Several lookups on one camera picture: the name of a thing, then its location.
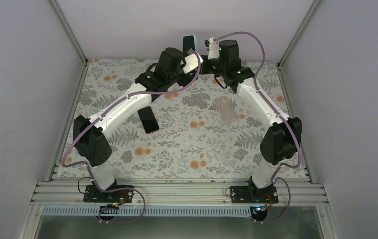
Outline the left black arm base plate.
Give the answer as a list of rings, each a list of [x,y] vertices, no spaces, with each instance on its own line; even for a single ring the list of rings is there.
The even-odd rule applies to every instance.
[[[101,192],[95,185],[87,185],[83,202],[85,203],[107,203],[107,204],[121,204],[121,203],[131,203],[133,197],[134,186],[131,185],[118,185],[115,188],[127,188],[121,189],[114,192]]]

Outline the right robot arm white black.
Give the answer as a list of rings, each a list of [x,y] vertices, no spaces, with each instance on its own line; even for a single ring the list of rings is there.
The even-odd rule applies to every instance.
[[[205,41],[205,45],[208,55],[202,57],[202,74],[213,74],[223,78],[225,84],[248,103],[267,130],[259,145],[263,160],[248,179],[246,186],[231,188],[234,195],[232,201],[263,202],[275,195],[274,183],[282,167],[300,166],[300,162],[292,165],[288,161],[300,149],[302,121],[279,109],[260,87],[257,81],[258,73],[242,66],[239,46],[235,40],[219,41],[217,38],[210,38]]]

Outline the aluminium rail base frame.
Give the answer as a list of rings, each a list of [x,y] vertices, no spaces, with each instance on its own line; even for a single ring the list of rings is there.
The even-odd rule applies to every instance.
[[[231,186],[242,186],[244,180],[165,180],[128,179],[126,185],[134,186],[128,202],[109,216],[239,216],[247,217],[252,203],[232,202]],[[102,202],[85,202],[83,194],[77,190],[77,180],[64,179],[39,182],[36,185],[20,228],[20,239],[36,237],[39,222],[46,215],[93,216]],[[321,184],[312,184],[305,179],[288,179],[277,182],[278,202],[273,207],[294,209],[310,206],[316,210],[318,224],[325,239],[337,239],[339,233],[335,225],[329,201]]]

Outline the floral patterned table mat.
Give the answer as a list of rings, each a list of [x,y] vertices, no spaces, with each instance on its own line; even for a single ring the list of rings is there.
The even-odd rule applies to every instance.
[[[120,97],[156,60],[92,59],[73,118],[88,117]],[[275,63],[266,62],[258,80],[278,107],[288,112]],[[238,118],[225,122],[213,99],[227,96]],[[266,134],[259,117],[231,89],[212,75],[201,75],[180,93],[150,104],[160,130],[146,134],[133,114],[108,139],[107,160],[117,178],[248,179],[263,160],[260,141]]]

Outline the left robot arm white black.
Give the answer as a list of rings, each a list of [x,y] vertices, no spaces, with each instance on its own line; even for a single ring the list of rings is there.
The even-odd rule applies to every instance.
[[[108,139],[127,118],[147,107],[161,95],[169,95],[172,85],[180,85],[177,92],[187,89],[200,75],[204,60],[194,50],[186,55],[176,48],[166,48],[158,62],[150,65],[133,84],[104,109],[89,116],[77,116],[73,125],[75,148],[85,160],[96,194],[108,202],[116,196],[115,178],[107,165],[112,154]]]

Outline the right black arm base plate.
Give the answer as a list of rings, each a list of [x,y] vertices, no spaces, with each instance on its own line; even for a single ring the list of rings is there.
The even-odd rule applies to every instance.
[[[225,195],[233,204],[269,204],[278,203],[278,193],[275,186],[270,185],[263,189],[250,186],[231,186],[226,189]]]

